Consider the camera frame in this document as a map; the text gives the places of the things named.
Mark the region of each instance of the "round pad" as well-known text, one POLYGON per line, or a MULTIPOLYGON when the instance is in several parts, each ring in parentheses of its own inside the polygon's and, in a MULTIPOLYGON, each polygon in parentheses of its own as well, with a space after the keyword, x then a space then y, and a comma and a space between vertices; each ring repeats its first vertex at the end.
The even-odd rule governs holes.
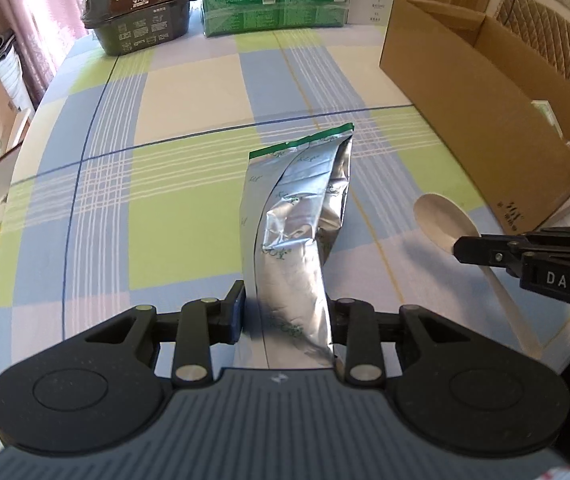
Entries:
POLYGON ((410 427, 470 456, 506 458, 548 446, 569 409, 563 380, 507 348, 470 350, 465 342, 439 344, 404 371, 393 395, 410 427))
POLYGON ((122 442, 153 419, 163 398, 153 371, 128 348, 99 345, 54 347, 0 375, 4 444, 82 454, 122 442))
POLYGON ((59 412, 76 412, 100 402, 107 394, 101 374, 81 368, 57 370, 44 375, 34 387, 34 396, 44 407, 59 412))

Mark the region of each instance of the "white plastic spoon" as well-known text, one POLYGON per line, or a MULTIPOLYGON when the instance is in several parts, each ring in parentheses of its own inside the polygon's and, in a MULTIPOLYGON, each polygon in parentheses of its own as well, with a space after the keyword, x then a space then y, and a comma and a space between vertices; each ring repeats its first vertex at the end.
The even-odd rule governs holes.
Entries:
MULTIPOLYGON (((414 203, 414 218, 418 226, 437 247, 452 254, 454 243, 462 236, 480 236, 474 221, 449 198, 436 193, 422 195, 414 203)), ((529 327, 518 305, 494 274, 492 267, 479 266, 505 312, 507 321, 527 356, 540 359, 543 347, 534 331, 529 327)))

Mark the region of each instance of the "foil bag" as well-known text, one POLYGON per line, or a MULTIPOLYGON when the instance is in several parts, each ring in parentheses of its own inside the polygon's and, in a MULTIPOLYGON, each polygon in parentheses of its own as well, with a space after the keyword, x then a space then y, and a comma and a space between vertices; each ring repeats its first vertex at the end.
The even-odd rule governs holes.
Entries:
POLYGON ((321 267, 343 225, 353 124, 250 153, 240 209, 245 302, 235 366, 334 364, 321 267))

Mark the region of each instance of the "checkered tablecloth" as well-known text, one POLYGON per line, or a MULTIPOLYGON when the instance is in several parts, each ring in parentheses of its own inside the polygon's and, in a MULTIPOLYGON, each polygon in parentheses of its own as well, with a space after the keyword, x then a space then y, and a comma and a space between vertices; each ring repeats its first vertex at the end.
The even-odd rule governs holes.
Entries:
MULTIPOLYGON (((385 30, 278 30, 179 40, 106 57, 91 36, 61 66, 25 140, 0 238, 0 372, 133 305, 160 312, 241 277, 238 206, 250 150, 355 125, 333 297, 417 303, 518 344, 481 270, 417 229, 415 199, 455 200, 499 232, 433 130, 379 70, 385 30)), ((500 278, 561 368, 570 306, 500 278)), ((159 366, 167 365, 165 352, 159 366)), ((216 367, 230 348, 213 350, 216 367)), ((386 348, 389 373, 398 372, 386 348)))

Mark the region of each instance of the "green package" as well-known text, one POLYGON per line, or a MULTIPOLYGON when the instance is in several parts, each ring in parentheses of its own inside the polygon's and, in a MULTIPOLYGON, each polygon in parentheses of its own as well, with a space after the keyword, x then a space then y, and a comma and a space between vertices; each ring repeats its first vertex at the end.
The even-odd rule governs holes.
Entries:
POLYGON ((350 0, 281 0, 281 27, 342 27, 350 0))
POLYGON ((203 0, 205 36, 277 28, 280 0, 203 0))

